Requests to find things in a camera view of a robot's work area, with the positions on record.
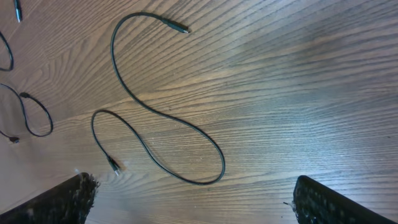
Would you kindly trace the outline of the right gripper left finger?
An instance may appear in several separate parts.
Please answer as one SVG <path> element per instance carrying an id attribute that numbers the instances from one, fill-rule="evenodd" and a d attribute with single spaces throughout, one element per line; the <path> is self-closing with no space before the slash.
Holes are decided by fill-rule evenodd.
<path id="1" fill-rule="evenodd" d="M 82 172 L 1 214 L 1 223 L 85 224 L 100 183 Z"/>

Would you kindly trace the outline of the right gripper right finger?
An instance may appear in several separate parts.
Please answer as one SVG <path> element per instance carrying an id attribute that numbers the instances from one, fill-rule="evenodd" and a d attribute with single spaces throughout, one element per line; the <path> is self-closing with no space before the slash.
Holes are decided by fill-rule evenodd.
<path id="1" fill-rule="evenodd" d="M 306 175 L 296 181 L 292 210 L 299 223 L 397 224 Z"/>

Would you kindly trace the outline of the black cable silver plugs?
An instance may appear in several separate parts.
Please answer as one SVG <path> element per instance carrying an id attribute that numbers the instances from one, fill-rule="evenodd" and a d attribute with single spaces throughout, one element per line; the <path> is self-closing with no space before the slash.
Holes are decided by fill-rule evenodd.
<path id="1" fill-rule="evenodd" d="M 20 0 L 13 0 L 13 3 L 14 3 L 14 10 L 16 13 L 16 19 L 17 19 L 18 23 L 21 23 L 23 20 L 23 16 L 22 16 L 22 8 L 21 8 Z M 14 68 L 14 57 L 12 54 L 12 50 L 9 46 L 9 43 L 7 42 L 7 40 L 3 34 L 1 34 L 1 42 L 4 44 L 4 46 L 7 50 L 8 56 L 9 56 L 9 66 L 7 68 L 1 68 L 1 71 L 2 72 L 10 72 Z"/>

